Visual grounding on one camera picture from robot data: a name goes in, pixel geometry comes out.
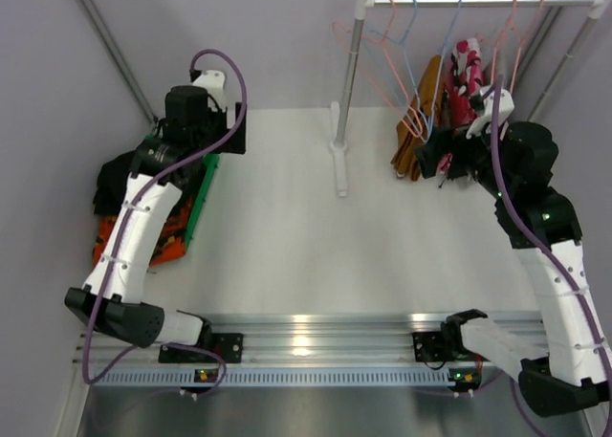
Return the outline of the black trousers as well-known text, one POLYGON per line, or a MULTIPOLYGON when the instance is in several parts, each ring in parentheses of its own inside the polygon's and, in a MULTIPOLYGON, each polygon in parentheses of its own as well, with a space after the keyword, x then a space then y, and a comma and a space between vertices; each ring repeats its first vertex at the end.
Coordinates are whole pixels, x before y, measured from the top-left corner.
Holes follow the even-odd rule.
MULTIPOLYGON (((126 182, 135 151, 118 155, 105 163, 97 177, 97 189, 93 199, 96 216, 112 216, 120 213, 120 204, 125 197, 126 182)), ((185 204, 196 196, 206 175, 206 168, 199 163, 198 170, 186 179, 186 184, 180 186, 182 197, 171 210, 171 215, 178 215, 185 204)))

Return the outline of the orange camouflage trousers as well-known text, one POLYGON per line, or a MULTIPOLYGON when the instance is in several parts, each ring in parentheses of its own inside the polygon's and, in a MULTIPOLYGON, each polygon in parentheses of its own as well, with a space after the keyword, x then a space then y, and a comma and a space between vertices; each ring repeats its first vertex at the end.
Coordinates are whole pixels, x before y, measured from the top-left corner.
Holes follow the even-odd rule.
MULTIPOLYGON (((163 264, 178 260, 186 255, 187 251, 187 225, 194 206, 194 196, 190 196, 180 205, 177 213, 172 213, 166 220, 162 232, 149 261, 149 266, 163 264)), ((113 227, 117 222, 117 215, 99 217, 96 242, 92 251, 92 265, 95 266, 104 251, 110 238, 113 227)))

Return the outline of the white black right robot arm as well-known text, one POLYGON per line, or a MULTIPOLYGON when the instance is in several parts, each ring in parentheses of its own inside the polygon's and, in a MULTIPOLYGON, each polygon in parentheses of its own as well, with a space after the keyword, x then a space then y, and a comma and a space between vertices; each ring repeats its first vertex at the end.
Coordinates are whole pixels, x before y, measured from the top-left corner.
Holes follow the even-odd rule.
POLYGON ((553 417, 610 399, 611 350, 583 267, 582 231, 571 201, 550 185, 558 147, 550 130, 510 125, 492 156, 488 137, 439 130, 415 150, 424 177, 450 154, 452 178, 470 175, 495 199, 495 217, 531 279, 546 347, 505 331, 480 310, 446 318, 441 334, 456 360, 480 356, 517 382, 529 408, 553 417))

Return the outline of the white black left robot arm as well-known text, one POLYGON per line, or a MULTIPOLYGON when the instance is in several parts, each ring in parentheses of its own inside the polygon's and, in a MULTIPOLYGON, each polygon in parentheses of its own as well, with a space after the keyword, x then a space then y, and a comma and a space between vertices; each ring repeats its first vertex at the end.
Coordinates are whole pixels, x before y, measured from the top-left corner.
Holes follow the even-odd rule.
POLYGON ((235 122, 211 91, 189 84, 165 97, 156 132, 136 148, 111 233, 84 284, 71 288, 66 307, 94 333, 141 348, 154 343, 205 346, 208 322, 143 300, 145 275, 173 212, 195 200, 208 155, 246 152, 247 104, 235 104, 235 122))

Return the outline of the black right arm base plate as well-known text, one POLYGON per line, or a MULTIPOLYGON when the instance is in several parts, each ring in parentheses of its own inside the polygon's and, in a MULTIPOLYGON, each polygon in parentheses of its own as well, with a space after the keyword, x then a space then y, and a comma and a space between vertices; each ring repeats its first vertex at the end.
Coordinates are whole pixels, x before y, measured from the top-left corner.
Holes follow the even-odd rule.
POLYGON ((482 355, 468 350, 458 336, 441 330, 413 332, 411 334, 415 360, 423 363, 445 361, 488 361, 482 355))

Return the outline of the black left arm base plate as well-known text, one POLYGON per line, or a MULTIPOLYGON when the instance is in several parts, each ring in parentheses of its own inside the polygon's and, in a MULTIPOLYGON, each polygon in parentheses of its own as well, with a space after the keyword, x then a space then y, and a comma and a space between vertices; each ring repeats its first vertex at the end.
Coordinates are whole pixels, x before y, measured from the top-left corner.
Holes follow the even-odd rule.
MULTIPOLYGON (((220 357, 226 363, 240 363, 243 353, 244 335, 242 333, 210 332, 201 337, 196 348, 205 349, 220 357)), ((188 351, 185 348, 162 347, 159 350, 158 362, 162 364, 195 364, 212 363, 210 355, 188 351)))

